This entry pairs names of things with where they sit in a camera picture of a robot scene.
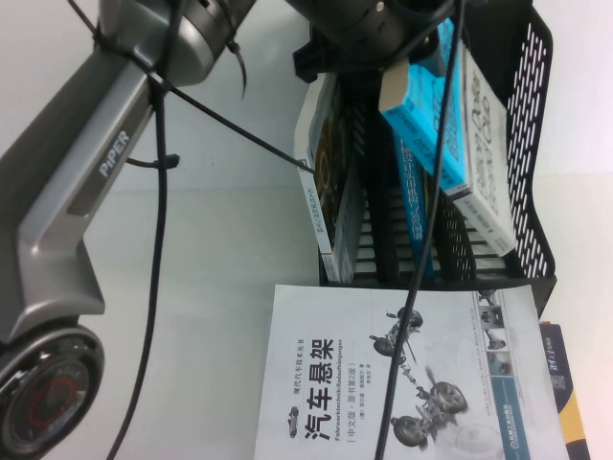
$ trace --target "black file rack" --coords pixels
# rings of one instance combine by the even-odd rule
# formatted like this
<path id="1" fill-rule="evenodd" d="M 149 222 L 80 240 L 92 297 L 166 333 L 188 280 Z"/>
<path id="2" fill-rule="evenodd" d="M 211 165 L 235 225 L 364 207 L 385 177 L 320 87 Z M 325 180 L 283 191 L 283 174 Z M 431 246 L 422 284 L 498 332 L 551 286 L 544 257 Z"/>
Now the black file rack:
<path id="1" fill-rule="evenodd" d="M 484 241 L 462 214 L 441 197 L 434 234 L 437 279 L 424 281 L 428 290 L 491 290 L 531 285 L 539 315 L 556 284 L 556 262 L 538 220 L 533 200 L 533 177 L 543 123 L 553 39 L 530 1 L 497 0 L 468 8 L 465 41 L 492 89 L 506 103 L 508 119 L 508 176 L 516 249 L 504 260 L 488 253 Z M 398 237 L 394 200 L 397 163 L 391 132 L 377 112 L 380 74 L 375 71 L 341 74 L 341 87 L 350 104 L 363 114 L 364 156 L 360 175 L 367 214 L 361 247 L 375 256 L 360 264 L 375 266 L 356 273 L 349 285 L 328 282 L 320 264 L 322 286 L 405 288 L 412 265 L 405 260 L 405 242 Z"/>

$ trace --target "robotic arm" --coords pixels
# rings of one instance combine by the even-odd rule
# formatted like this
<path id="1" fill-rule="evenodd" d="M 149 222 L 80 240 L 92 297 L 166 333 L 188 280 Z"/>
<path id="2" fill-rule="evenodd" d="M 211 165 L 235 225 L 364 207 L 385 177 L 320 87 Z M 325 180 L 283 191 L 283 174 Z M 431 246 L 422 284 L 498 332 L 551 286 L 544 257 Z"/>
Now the robotic arm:
<path id="1" fill-rule="evenodd" d="M 416 23 L 388 8 L 400 0 L 287 1 L 357 67 L 392 58 Z M 169 81 L 204 81 L 254 2 L 191 0 Z M 169 24 L 167 0 L 100 1 L 105 40 L 151 67 Z M 78 325 L 104 312 L 83 234 L 151 116 L 149 85 L 96 47 L 0 157 L 0 459 L 43 456 L 100 387 L 102 344 Z"/>

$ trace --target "book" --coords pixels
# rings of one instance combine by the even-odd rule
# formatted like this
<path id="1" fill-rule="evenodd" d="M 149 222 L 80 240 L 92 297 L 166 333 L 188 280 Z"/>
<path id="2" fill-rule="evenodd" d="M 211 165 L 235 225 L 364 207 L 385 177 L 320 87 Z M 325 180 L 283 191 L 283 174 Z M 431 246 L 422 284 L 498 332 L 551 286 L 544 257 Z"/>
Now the book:
<path id="1" fill-rule="evenodd" d="M 256 460 L 372 460 L 407 292 L 277 286 Z M 420 291 L 388 459 L 569 458 L 530 287 Z"/>
<path id="2" fill-rule="evenodd" d="M 590 460 L 562 329 L 557 324 L 541 323 L 540 333 L 568 456 L 570 460 Z"/>
<path id="3" fill-rule="evenodd" d="M 353 279 L 364 200 L 352 126 L 338 80 L 321 75 L 306 93 L 296 130 L 294 152 L 315 170 L 299 170 L 319 249 L 330 282 Z"/>
<path id="4" fill-rule="evenodd" d="M 423 249 L 423 237 L 427 227 L 425 212 L 425 192 L 424 183 L 421 180 L 421 165 L 415 158 L 413 152 L 406 146 L 400 136 L 394 132 L 394 147 L 398 163 L 398 174 L 400 189 L 406 210 L 406 221 L 408 226 L 409 240 L 415 264 L 421 257 Z M 426 280 L 434 279 L 434 266 L 432 265 L 432 254 L 430 248 L 426 248 L 426 265 L 423 278 Z"/>
<path id="5" fill-rule="evenodd" d="M 448 57 L 453 25 L 439 27 Z M 515 248 L 507 183 L 507 110 L 466 46 L 459 50 L 445 127 L 441 188 L 499 256 Z M 379 111 L 423 167 L 434 171 L 444 78 L 402 59 L 383 74 Z"/>

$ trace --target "red ring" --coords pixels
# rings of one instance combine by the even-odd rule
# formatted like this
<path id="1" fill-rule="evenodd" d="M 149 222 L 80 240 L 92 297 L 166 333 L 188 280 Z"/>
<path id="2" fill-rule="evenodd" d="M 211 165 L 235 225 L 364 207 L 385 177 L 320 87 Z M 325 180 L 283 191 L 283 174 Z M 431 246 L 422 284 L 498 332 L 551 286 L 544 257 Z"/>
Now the red ring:
<path id="1" fill-rule="evenodd" d="M 62 410 L 60 410 L 51 419 L 45 420 L 45 421 L 38 420 L 34 413 L 38 409 L 38 406 L 40 405 L 40 401 L 49 394 L 49 392 L 54 386 L 58 384 L 62 384 L 62 383 L 66 383 L 70 387 L 70 397 L 68 398 L 68 403 L 65 404 L 64 408 L 62 408 Z M 59 417 L 61 417 L 61 415 L 70 406 L 70 404 L 72 404 L 74 399 L 75 399 L 75 382 L 72 379 L 69 379 L 68 377 L 60 377 L 58 379 L 51 380 L 49 383 L 47 383 L 45 386 L 43 386 L 40 390 L 36 392 L 34 399 L 32 401 L 32 404 L 30 404 L 30 413 L 29 413 L 30 425 L 32 425 L 34 428 L 46 428 L 47 426 L 52 424 L 54 421 L 56 421 Z"/>

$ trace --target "white table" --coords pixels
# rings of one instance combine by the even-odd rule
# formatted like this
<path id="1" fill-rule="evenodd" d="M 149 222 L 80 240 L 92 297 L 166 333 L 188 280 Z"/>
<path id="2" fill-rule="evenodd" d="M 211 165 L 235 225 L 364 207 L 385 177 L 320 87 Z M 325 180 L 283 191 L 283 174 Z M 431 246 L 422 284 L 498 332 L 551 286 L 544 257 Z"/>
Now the white table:
<path id="1" fill-rule="evenodd" d="M 592 460 L 611 458 L 613 176 L 538 177 L 534 200 L 556 258 L 543 314 L 560 324 Z"/>
<path id="2" fill-rule="evenodd" d="M 543 319 L 562 326 L 592 458 L 607 459 L 613 177 L 537 178 L 534 193 L 558 277 Z M 141 353 L 155 211 L 155 194 L 113 194 L 87 234 L 107 311 L 82 323 L 104 343 L 106 373 L 51 460 L 102 460 L 119 429 Z M 317 285 L 316 254 L 299 189 L 170 194 L 152 355 L 118 459 L 252 458 L 274 286 Z"/>

